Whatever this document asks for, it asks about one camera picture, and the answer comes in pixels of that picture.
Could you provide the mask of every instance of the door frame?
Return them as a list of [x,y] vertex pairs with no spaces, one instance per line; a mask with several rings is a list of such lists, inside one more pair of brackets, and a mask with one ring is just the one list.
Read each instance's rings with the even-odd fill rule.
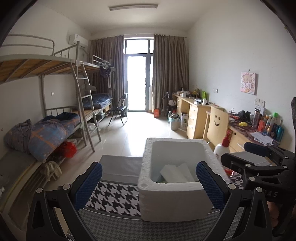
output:
[[[126,46],[128,40],[137,40],[137,39],[147,39],[148,40],[148,53],[132,53],[132,54],[126,54]],[[150,64],[151,64],[151,57],[153,56],[150,52],[150,40],[153,38],[132,38],[132,39],[125,39],[124,40],[124,78],[125,78],[125,89],[128,92],[128,78],[127,78],[127,67],[128,67],[128,57],[134,57],[134,56],[140,56],[140,57],[146,57],[146,106],[145,110],[129,110],[128,112],[148,112],[149,110],[149,88],[150,88]]]

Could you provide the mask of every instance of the fluorescent lamp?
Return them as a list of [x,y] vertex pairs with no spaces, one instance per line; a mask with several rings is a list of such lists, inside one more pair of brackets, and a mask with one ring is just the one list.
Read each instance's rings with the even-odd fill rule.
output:
[[125,4],[109,7],[110,11],[132,8],[157,8],[158,4]]

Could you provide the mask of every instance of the light switch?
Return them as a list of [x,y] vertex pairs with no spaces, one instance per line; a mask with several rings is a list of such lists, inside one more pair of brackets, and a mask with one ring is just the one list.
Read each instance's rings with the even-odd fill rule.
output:
[[254,103],[255,105],[257,105],[257,106],[259,106],[259,104],[260,104],[260,99],[259,98],[255,98],[255,103]]

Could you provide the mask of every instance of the styrofoam box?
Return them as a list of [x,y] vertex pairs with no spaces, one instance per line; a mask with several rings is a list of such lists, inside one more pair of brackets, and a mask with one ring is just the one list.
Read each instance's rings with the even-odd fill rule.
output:
[[[196,165],[206,161],[226,183],[229,179],[204,140],[148,138],[138,181],[141,218],[152,222],[179,222],[204,218],[213,207],[196,177]],[[186,163],[196,182],[156,183],[167,164]]]

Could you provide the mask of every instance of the picture on wall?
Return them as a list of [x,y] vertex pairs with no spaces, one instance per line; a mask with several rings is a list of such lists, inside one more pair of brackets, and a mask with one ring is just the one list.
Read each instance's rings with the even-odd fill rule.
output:
[[255,94],[256,74],[250,72],[242,72],[241,76],[241,92]]

